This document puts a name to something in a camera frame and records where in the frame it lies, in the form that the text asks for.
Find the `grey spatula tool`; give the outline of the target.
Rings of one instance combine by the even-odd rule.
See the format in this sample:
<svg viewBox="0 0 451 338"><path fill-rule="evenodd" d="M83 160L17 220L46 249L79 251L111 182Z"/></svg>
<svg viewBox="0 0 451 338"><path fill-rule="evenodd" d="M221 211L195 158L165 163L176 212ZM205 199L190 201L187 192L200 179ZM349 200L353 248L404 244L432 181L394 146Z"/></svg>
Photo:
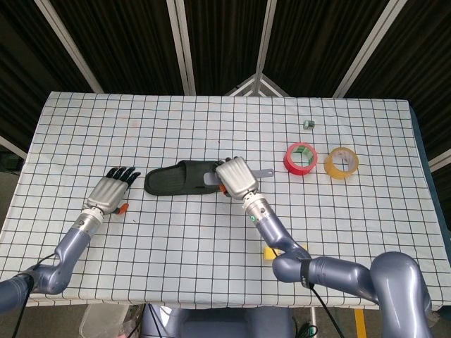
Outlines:
<svg viewBox="0 0 451 338"><path fill-rule="evenodd" d="M255 178L265 178L274 176L274 171L272 169L265 170L253 170ZM220 185L222 183L216 172L204 173L204 184L206 186Z"/></svg>

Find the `clear plastic container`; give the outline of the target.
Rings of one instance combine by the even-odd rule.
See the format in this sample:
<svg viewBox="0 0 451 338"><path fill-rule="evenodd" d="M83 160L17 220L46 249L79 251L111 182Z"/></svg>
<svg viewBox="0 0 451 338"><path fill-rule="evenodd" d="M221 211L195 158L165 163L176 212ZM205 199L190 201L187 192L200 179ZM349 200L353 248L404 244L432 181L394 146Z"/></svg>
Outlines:
<svg viewBox="0 0 451 338"><path fill-rule="evenodd" d="M112 303L90 304L79 326L80 338L117 338L124 333L123 323L129 306Z"/></svg>

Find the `white triangular partition frame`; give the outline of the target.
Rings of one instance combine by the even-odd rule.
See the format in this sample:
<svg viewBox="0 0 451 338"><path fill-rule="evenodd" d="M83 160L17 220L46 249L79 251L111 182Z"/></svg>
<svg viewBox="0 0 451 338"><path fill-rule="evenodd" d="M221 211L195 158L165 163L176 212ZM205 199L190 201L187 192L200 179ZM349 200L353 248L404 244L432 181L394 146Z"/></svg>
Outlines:
<svg viewBox="0 0 451 338"><path fill-rule="evenodd" d="M263 74L258 81L255 75L247 78L238 85L235 85L226 96L273 96L273 97L289 97L289 94L278 86L269 77Z"/></svg>

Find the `red tape roll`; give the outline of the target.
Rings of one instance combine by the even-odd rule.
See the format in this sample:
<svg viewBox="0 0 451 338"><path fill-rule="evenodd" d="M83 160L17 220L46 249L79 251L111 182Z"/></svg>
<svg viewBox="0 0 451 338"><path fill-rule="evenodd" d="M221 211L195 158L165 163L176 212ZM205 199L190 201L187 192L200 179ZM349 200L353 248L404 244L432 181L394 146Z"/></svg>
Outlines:
<svg viewBox="0 0 451 338"><path fill-rule="evenodd" d="M283 163L289 173L293 175L306 175L317 164L318 156L310 144L294 143L288 147Z"/></svg>

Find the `white partition frame post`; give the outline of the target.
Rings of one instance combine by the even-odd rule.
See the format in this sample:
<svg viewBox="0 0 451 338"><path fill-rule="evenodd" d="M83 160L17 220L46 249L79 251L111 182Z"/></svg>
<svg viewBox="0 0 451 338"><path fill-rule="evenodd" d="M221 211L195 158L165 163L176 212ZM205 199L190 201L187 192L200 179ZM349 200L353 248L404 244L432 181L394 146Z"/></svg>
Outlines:
<svg viewBox="0 0 451 338"><path fill-rule="evenodd" d="M195 96L196 86L194 80L192 54L190 50L190 37L185 12L185 2L184 0L166 0L166 5L171 23L173 41L184 95Z"/></svg>
<svg viewBox="0 0 451 338"><path fill-rule="evenodd" d="M271 39L271 31L273 27L274 16L276 13L277 0L267 0L264 24L262 27L261 41L259 47L259 55L257 58L256 78L260 78L266 62L269 42Z"/></svg>
<svg viewBox="0 0 451 338"><path fill-rule="evenodd" d="M407 2L408 0L388 1L340 84L334 91L334 99L341 99L346 95Z"/></svg>
<svg viewBox="0 0 451 338"><path fill-rule="evenodd" d="M61 20L59 14L56 12L50 0L34 0L34 3L62 43L64 49L84 77L90 88L94 93L104 93L103 88L99 84L97 78L86 62L84 56L79 50L77 44L69 33L68 29Z"/></svg>

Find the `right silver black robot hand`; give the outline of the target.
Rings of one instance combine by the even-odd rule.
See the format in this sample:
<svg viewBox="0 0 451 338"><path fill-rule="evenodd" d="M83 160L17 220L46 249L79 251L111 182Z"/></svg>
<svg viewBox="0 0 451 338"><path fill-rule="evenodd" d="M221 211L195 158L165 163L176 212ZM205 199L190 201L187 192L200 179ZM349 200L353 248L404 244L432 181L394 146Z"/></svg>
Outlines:
<svg viewBox="0 0 451 338"><path fill-rule="evenodd" d="M219 165L216 173L233 199L243 200L246 195L258 190L259 183L242 157L233 158Z"/></svg>

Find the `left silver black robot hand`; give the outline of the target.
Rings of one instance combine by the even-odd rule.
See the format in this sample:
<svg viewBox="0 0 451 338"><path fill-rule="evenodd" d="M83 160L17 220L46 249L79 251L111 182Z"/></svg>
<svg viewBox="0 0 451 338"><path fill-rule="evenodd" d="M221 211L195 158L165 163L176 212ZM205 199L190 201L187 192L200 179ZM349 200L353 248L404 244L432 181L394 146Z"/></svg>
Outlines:
<svg viewBox="0 0 451 338"><path fill-rule="evenodd" d="M96 184L83 208L97 208L104 215L122 215L128 204L120 206L125 193L140 176L135 167L113 167Z"/></svg>

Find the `white checkered tablecloth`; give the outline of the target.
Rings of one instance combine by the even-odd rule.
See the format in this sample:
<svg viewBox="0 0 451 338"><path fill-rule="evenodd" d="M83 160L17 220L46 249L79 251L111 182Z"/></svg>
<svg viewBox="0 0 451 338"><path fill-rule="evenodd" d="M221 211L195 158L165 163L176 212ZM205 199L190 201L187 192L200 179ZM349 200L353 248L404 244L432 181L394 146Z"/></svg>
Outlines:
<svg viewBox="0 0 451 338"><path fill-rule="evenodd" d="M304 130L303 122L315 127ZM451 306L444 223L433 205L420 139L401 100L51 93L43 108L0 233L0 280L52 251L96 183L115 166L141 175L185 159L241 156L272 169L261 192L293 238L313 256L370 266L386 251L414 258L434 308ZM318 160L293 175L294 143ZM344 180L323 168L338 147L357 171ZM124 215L112 215L77 262L66 290L33 305L92 301L174 306L308 306L311 292L276 280L264 241L242 204L222 193L152 196L137 178Z"/></svg>

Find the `black rubber slipper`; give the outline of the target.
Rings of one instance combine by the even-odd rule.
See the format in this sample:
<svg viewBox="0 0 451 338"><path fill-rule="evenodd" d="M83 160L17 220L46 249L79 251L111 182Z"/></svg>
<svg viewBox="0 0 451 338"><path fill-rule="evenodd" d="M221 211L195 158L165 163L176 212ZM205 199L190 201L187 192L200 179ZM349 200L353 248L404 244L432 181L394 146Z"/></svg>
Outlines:
<svg viewBox="0 0 451 338"><path fill-rule="evenodd" d="M203 195L216 193L219 184L206 184L204 175L215 173L223 161L182 160L152 170L144 179L144 190L154 196Z"/></svg>

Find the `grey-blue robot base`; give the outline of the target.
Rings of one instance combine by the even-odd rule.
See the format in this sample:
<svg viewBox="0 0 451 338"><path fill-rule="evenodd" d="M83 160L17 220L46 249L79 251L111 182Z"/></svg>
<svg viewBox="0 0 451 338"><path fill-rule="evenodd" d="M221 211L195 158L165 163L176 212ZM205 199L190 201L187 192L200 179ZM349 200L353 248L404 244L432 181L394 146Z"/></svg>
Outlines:
<svg viewBox="0 0 451 338"><path fill-rule="evenodd" d="M289 308L184 309L146 305L140 338L293 338Z"/></svg>

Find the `yellow translucent tape roll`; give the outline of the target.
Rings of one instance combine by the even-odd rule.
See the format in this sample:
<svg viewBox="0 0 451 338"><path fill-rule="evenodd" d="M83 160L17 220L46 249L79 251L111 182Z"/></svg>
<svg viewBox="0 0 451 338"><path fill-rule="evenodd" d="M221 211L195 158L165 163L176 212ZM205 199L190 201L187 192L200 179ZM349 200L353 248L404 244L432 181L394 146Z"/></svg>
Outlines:
<svg viewBox="0 0 451 338"><path fill-rule="evenodd" d="M340 158L344 160L347 164L347 169L340 170L338 167L336 167L334 164L334 158ZM357 171L358 167L359 159L356 153L353 152L353 150L345 147L338 147L332 150L323 162L323 168L326 173L337 180L344 180L348 178Z"/></svg>

